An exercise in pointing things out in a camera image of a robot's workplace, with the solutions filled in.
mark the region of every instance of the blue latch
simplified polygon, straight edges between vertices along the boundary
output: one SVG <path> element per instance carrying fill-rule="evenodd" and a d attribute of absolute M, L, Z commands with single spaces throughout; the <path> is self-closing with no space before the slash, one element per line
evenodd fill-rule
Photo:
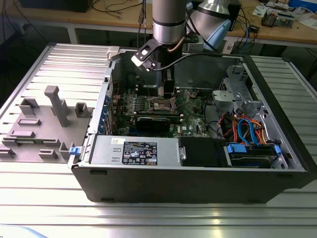
<path fill-rule="evenodd" d="M 69 149 L 69 154 L 70 155 L 80 155 L 81 154 L 81 146 L 71 147 Z"/>
<path fill-rule="evenodd" d="M 247 149 L 245 145 L 230 144 L 227 146 L 228 153 L 246 153 Z"/>
<path fill-rule="evenodd" d="M 275 149 L 275 151 L 276 151 L 276 153 L 277 153 L 278 155 L 280 155 L 280 154 L 282 153 L 281 148 L 280 148 L 278 145 L 275 145 L 275 146 L 274 146 L 274 149 Z"/>

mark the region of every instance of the blue cable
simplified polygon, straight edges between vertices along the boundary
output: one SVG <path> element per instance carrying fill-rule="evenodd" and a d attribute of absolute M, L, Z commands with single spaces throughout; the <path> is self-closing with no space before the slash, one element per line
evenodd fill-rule
<path fill-rule="evenodd" d="M 247 34 L 246 44 L 244 45 L 244 47 L 242 48 L 242 50 L 240 52 L 240 54 L 242 54 L 245 51 L 245 49 L 246 49 L 246 47 L 247 47 L 247 45 L 249 43 L 248 42 L 248 40 L 249 40 L 249 29 L 248 29 L 247 25 L 244 22 L 242 22 L 242 21 L 238 21 L 238 22 L 240 22 L 242 25 L 244 25 L 244 27 L 246 28 L 246 34 Z"/>
<path fill-rule="evenodd" d="M 251 134 L 251 138 L 252 138 L 253 143 L 256 144 L 256 145 L 259 145 L 259 141 L 258 141 L 257 137 L 254 135 L 253 125 L 252 125 L 252 123 L 250 122 L 250 120 L 242 119 L 242 120 L 239 122 L 239 124 L 238 124 L 238 134 L 239 134 L 239 137 L 240 137 L 247 145 L 250 145 L 250 143 L 249 143 L 245 138 L 243 138 L 243 136 L 242 136 L 241 126 L 242 126 L 242 123 L 243 123 L 244 121 L 246 121 L 246 122 L 249 124 L 250 134 Z"/>

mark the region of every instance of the warning label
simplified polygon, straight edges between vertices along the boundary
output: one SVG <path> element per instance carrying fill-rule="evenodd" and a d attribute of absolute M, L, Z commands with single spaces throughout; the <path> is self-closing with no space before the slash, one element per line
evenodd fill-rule
<path fill-rule="evenodd" d="M 125 165 L 158 165 L 155 142 L 124 142 L 122 163 Z"/>

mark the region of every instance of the motherboard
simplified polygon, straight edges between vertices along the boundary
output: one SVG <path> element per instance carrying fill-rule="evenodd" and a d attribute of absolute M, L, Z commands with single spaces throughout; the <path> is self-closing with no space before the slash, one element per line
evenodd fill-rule
<path fill-rule="evenodd" d="M 178 138 L 210 137 L 204 121 L 206 97 L 198 91 L 178 90 L 170 99 L 127 90 L 113 98 L 113 134 Z"/>

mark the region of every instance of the green circuit board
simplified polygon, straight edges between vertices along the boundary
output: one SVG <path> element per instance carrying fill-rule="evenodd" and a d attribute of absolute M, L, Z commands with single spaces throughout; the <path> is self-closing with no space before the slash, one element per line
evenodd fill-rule
<path fill-rule="evenodd" d="M 166 138 L 209 137 L 203 116 L 204 99 L 205 97 L 195 97 L 191 91 L 187 90 L 170 100 L 125 93 L 117 101 L 114 112 L 117 125 L 116 134 Z M 139 132 L 134 121 L 137 117 L 142 116 L 170 119 L 172 123 L 169 132 Z"/>

